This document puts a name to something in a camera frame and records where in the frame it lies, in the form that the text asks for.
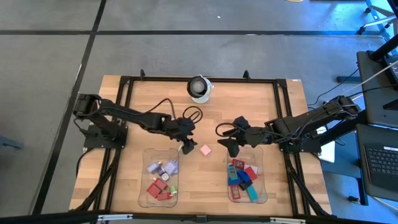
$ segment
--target gray floor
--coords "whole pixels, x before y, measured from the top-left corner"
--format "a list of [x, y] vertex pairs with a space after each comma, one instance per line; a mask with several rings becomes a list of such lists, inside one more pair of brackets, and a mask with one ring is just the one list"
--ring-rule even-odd
[[[0, 29], [91, 29], [99, 4], [0, 1]], [[373, 20], [363, 14], [365, 8], [364, 2], [308, 0], [119, 0], [108, 1], [99, 29], [356, 30]], [[0, 153], [2, 217], [29, 209], [87, 40], [85, 35], [0, 35], [0, 136], [25, 144], [23, 150], [4, 147]], [[302, 79], [311, 103], [336, 85], [336, 76], [356, 69], [357, 51], [383, 43], [374, 36], [97, 36], [80, 91], [96, 93], [103, 75], [137, 75], [141, 68], [147, 75], [216, 77], [241, 77], [247, 69], [252, 77]], [[67, 210], [82, 142], [70, 126], [44, 212]], [[335, 215], [393, 222], [393, 211], [378, 202], [347, 203], [342, 195], [352, 194], [352, 188], [343, 184], [349, 182], [345, 177], [325, 174], [325, 180]]]

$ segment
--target chair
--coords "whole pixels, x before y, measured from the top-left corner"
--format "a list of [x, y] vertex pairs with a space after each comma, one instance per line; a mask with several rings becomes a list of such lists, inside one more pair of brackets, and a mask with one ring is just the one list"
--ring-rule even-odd
[[[389, 3], [391, 5], [391, 8], [393, 8], [395, 6], [394, 1], [389, 1]], [[374, 26], [374, 25], [385, 23], [385, 22], [387, 24], [384, 26], [384, 28], [388, 28], [391, 24], [393, 24], [394, 25], [394, 35], [398, 34], [398, 20], [397, 20], [396, 14], [394, 13], [394, 11], [392, 9], [383, 9], [378, 6], [371, 5], [368, 8], [366, 8], [365, 13], [370, 13], [372, 11], [372, 9], [376, 10], [377, 12], [379, 12], [387, 17], [380, 19], [380, 20], [376, 20], [374, 22], [369, 22], [369, 23], [363, 25], [361, 28], [359, 28], [358, 34], [362, 34], [365, 31], [366, 27], [368, 27], [368, 26]]]

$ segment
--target wooden table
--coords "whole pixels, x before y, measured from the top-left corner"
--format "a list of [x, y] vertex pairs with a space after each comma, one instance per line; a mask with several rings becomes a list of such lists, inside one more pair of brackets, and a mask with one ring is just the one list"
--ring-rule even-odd
[[[120, 78], [117, 75], [103, 77], [99, 90], [102, 98], [115, 101]], [[194, 105], [187, 93], [186, 85], [185, 82], [134, 82], [130, 108], [146, 111], [168, 97], [174, 103], [177, 116], [181, 116], [186, 107]], [[293, 115], [306, 112], [307, 104], [301, 81], [287, 80], [287, 85]], [[285, 116], [282, 89], [279, 93]], [[234, 203], [228, 198], [226, 181], [228, 152], [225, 147], [216, 142], [219, 137], [215, 134], [215, 126], [219, 123], [232, 122], [233, 119], [242, 115], [252, 126], [264, 126], [265, 121], [277, 118], [272, 85], [214, 83], [210, 100], [197, 106], [203, 110], [203, 119], [196, 124], [193, 136], [198, 146], [188, 155], [180, 155], [178, 203], [172, 208], [142, 208], [138, 204], [142, 152], [147, 148], [178, 149], [180, 144], [165, 136], [143, 131], [136, 124], [128, 123], [127, 144], [121, 154], [111, 211], [208, 215], [292, 215], [285, 164], [278, 145], [262, 146], [267, 202], [263, 204]], [[170, 114], [170, 105], [165, 103], [155, 111]], [[198, 150], [204, 144], [212, 149], [211, 157], [204, 157]], [[100, 176], [103, 154], [103, 149], [94, 149], [82, 159], [70, 208], [79, 206], [93, 190]], [[301, 158], [306, 186], [323, 209], [331, 212], [319, 160], [309, 153], [301, 153]], [[103, 190], [100, 208], [104, 208], [106, 192], [107, 186]], [[295, 192], [299, 212], [303, 213], [297, 186]]]

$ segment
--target white cable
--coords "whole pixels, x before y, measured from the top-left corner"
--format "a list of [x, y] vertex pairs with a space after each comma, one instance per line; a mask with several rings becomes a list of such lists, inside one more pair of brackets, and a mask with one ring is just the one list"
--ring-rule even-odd
[[394, 209], [395, 211], [398, 211], [398, 208], [395, 208], [394, 206], [389, 205], [389, 204], [387, 204], [386, 202], [383, 202], [383, 201], [380, 200], [379, 198], [377, 198], [377, 197], [372, 197], [372, 198], [374, 198], [374, 199], [377, 200], [378, 202], [384, 204], [385, 206], [388, 206], [388, 207], [390, 207], [391, 209]]
[[359, 97], [362, 97], [362, 96], [363, 96], [363, 94], [360, 94], [359, 96], [357, 96], [356, 98], [353, 98], [351, 100], [354, 101], [354, 100], [356, 100], [356, 99], [358, 99]]
[[356, 85], [356, 86], [354, 86], [354, 88], [352, 88], [352, 89], [350, 89], [350, 90], [347, 90], [347, 91], [345, 91], [344, 93], [342, 93], [341, 95], [345, 95], [347, 92], [349, 92], [349, 91], [351, 91], [351, 90], [353, 90], [353, 89], [355, 89], [356, 87], [358, 87], [358, 86], [361, 86], [362, 84], [365, 84], [365, 83], [367, 83], [368, 81], [370, 81], [372, 78], [374, 78], [374, 77], [376, 77], [376, 76], [378, 76], [378, 75], [380, 75], [382, 72], [384, 72], [385, 70], [387, 70], [387, 69], [389, 69], [389, 68], [391, 68], [392, 66], [394, 66], [395, 64], [397, 64], [398, 63], [398, 60], [396, 61], [396, 62], [394, 62], [394, 63], [392, 63], [392, 64], [390, 64], [389, 66], [387, 66], [386, 68], [383, 68], [380, 72], [377, 72], [376, 74], [374, 74], [374, 75], [372, 75], [371, 77], [369, 77], [367, 80], [365, 80], [365, 81], [363, 81], [363, 82], [361, 82], [360, 84], [358, 84], [358, 85]]

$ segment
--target laptop keyboard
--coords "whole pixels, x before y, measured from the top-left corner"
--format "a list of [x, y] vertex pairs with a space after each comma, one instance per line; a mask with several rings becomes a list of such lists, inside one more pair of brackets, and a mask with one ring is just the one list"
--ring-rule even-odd
[[371, 172], [398, 177], [398, 151], [371, 147], [365, 149]]

